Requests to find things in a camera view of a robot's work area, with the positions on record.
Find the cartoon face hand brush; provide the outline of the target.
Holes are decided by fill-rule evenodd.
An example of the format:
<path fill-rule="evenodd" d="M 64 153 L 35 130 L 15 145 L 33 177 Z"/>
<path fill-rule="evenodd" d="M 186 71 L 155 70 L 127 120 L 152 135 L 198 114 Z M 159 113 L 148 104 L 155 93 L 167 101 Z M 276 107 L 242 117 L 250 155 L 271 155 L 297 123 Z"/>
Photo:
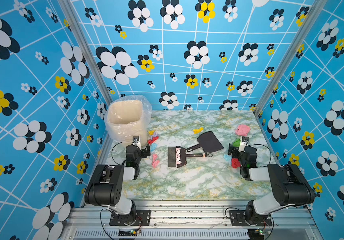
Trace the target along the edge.
<path fill-rule="evenodd" d="M 187 154 L 186 149 L 180 146 L 168 147 L 168 167 L 181 168 L 187 164 L 187 158 L 210 158 L 211 153 Z"/>

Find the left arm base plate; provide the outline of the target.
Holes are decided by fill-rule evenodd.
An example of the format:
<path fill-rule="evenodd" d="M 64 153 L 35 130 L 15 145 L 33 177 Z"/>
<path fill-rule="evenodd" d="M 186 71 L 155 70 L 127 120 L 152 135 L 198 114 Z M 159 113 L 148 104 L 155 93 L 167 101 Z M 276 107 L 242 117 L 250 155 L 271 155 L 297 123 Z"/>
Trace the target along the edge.
<path fill-rule="evenodd" d="M 110 226 L 149 226 L 151 220 L 150 210 L 136 210 L 129 215 L 118 215 L 116 213 L 111 214 Z"/>

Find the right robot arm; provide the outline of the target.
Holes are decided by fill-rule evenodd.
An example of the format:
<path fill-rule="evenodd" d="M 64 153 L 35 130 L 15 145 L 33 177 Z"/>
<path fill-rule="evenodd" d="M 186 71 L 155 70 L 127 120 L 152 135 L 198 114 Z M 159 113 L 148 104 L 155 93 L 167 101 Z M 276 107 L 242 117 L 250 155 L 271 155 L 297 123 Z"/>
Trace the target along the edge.
<path fill-rule="evenodd" d="M 269 182 L 272 189 L 267 195 L 249 201 L 244 211 L 230 211 L 234 226 L 242 225 L 242 219 L 247 225 L 261 226 L 272 222 L 268 217 L 274 212 L 314 202 L 314 190 L 298 166 L 269 164 L 257 167 L 257 149 L 251 146 L 241 151 L 240 147 L 229 144 L 228 155 L 239 161 L 240 175 L 246 181 Z"/>

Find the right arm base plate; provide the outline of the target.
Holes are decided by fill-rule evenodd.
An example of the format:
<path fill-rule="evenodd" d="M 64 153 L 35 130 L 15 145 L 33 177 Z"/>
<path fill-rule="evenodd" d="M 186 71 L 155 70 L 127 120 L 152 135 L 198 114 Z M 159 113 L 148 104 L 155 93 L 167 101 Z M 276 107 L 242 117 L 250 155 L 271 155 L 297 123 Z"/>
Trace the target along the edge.
<path fill-rule="evenodd" d="M 254 212 L 230 210 L 229 216 L 233 227 L 272 227 L 273 223 L 268 215 L 258 215 Z"/>

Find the black dustpan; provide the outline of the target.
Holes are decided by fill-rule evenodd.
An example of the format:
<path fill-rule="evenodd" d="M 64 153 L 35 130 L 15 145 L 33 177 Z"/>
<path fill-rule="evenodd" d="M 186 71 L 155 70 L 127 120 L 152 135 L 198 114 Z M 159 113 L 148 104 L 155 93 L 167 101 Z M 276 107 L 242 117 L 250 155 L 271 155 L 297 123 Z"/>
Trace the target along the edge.
<path fill-rule="evenodd" d="M 197 149 L 203 149 L 205 153 L 214 153 L 224 149 L 224 146 L 211 131 L 205 132 L 198 136 L 197 142 L 198 143 L 196 145 L 187 148 L 188 153 Z"/>

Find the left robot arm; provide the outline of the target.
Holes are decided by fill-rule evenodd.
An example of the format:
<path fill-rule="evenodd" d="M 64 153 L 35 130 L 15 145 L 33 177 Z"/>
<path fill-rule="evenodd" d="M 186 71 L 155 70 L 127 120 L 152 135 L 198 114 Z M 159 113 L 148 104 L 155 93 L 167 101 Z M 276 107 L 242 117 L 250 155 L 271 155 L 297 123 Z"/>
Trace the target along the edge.
<path fill-rule="evenodd" d="M 151 211 L 137 210 L 135 202 L 122 195 L 123 182 L 136 180 L 140 162 L 151 155 L 151 148 L 126 147 L 124 165 L 97 165 L 84 193 L 84 201 L 111 212 L 110 226 L 148 226 Z"/>

